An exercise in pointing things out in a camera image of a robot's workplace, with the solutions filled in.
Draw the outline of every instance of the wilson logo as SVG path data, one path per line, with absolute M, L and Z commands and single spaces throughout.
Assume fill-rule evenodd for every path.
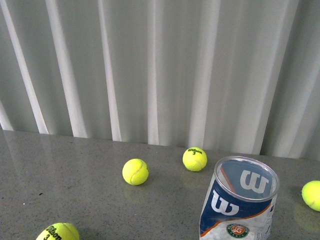
M 218 200 L 220 200 L 220 202 L 221 202 L 219 208 L 217 208 Z M 212 202 L 211 202 L 211 207 L 215 212 L 221 213 L 226 216 L 232 216 L 232 215 L 235 215 L 239 212 L 239 206 L 234 205 L 234 204 L 229 203 L 228 201 L 224 200 L 222 197 L 220 197 L 220 195 L 215 190 L 213 190 L 213 198 L 212 198 Z
M 251 174 L 250 182 L 249 184 L 246 184 L 247 177 Z M 269 183 L 269 180 L 266 179 L 264 176 L 261 176 L 260 179 L 260 185 L 258 188 L 256 188 L 257 179 L 260 178 L 260 175 L 255 172 L 250 172 L 248 170 L 243 170 L 240 178 L 240 184 L 241 187 L 245 190 L 252 190 L 256 192 L 257 194 L 264 193 L 266 189 L 266 184 Z

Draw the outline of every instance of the curtain fold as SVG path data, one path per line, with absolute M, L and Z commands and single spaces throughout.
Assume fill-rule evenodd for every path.
M 320 160 L 316 0 L 0 0 L 4 130 Z

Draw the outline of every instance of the yellow tennis ball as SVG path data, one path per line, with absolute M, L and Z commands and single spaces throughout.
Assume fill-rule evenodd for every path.
M 320 181 L 314 180 L 304 185 L 302 198 L 310 208 L 320 212 Z
M 193 172 L 199 172 L 207 165 L 207 155 L 199 147 L 191 147 L 187 149 L 182 157 L 184 166 Z
M 143 184 L 149 176 L 148 166 L 145 161 L 141 159 L 131 159 L 123 166 L 122 176 L 130 185 L 136 186 Z
M 48 226 L 36 240 L 80 240 L 80 236 L 71 223 L 65 222 Z

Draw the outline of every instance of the gray countertop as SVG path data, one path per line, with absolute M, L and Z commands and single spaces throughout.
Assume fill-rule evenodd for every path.
M 0 239 L 36 239 L 47 226 L 73 223 L 82 240 L 197 240 L 215 163 L 188 171 L 186 148 L 0 130 Z M 280 190 L 269 240 L 318 240 L 320 212 L 301 189 L 320 179 L 320 161 L 239 154 L 269 165 Z M 127 184 L 122 167 L 140 158 L 149 178 Z

